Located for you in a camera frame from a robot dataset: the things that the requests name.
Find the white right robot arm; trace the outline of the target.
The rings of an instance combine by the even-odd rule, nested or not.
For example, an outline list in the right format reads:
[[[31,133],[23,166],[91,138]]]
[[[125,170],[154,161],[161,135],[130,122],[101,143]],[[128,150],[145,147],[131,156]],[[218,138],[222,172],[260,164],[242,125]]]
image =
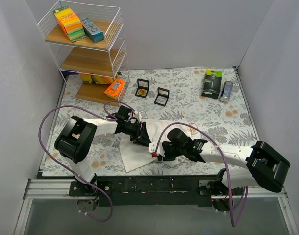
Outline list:
[[[205,139],[192,139],[179,128],[167,134],[167,141],[159,143],[154,153],[160,161],[173,161],[184,156],[193,162],[217,162],[236,166],[224,169],[215,181],[215,191],[227,194],[232,188],[260,186],[268,191],[282,191],[290,162],[263,141],[253,146],[221,145],[217,147]]]

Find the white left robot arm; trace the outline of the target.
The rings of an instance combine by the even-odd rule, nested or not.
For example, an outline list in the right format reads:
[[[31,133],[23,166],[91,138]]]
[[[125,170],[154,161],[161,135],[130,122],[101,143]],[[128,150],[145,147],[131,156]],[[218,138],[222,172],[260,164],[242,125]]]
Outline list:
[[[84,120],[72,116],[56,139],[55,149],[67,159],[85,195],[91,196],[97,190],[93,181],[95,174],[86,159],[94,137],[118,133],[128,135],[136,145],[148,147],[151,143],[146,123],[139,121],[136,112],[126,106],[120,106],[117,112],[105,119]]]

